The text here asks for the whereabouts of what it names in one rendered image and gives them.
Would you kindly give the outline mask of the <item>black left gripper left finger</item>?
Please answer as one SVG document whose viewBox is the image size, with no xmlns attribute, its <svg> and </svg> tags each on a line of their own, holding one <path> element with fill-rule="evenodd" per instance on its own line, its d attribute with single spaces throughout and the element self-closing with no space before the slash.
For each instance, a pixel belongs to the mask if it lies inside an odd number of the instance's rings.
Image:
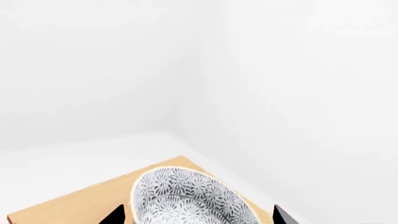
<svg viewBox="0 0 398 224">
<path fill-rule="evenodd" d="M 124 205 L 119 205 L 108 216 L 100 221 L 99 224 L 124 224 L 125 211 Z"/>
</svg>

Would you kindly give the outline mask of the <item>grey floral patterned bowl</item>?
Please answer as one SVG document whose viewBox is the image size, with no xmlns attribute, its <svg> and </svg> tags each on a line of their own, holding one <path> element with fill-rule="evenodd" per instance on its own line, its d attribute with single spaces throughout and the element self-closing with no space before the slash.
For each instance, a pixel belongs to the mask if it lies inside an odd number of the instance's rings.
<svg viewBox="0 0 398 224">
<path fill-rule="evenodd" d="M 130 208 L 133 224 L 261 224 L 235 190 L 187 167 L 145 171 L 132 185 Z"/>
</svg>

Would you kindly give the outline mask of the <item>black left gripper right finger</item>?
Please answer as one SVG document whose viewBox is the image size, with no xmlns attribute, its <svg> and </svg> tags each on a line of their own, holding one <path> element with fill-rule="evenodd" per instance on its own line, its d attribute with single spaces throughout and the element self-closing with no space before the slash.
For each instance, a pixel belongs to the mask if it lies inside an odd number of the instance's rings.
<svg viewBox="0 0 398 224">
<path fill-rule="evenodd" d="M 294 218 L 292 218 L 285 210 L 280 206 L 274 205 L 273 211 L 274 224 L 299 224 Z"/>
</svg>

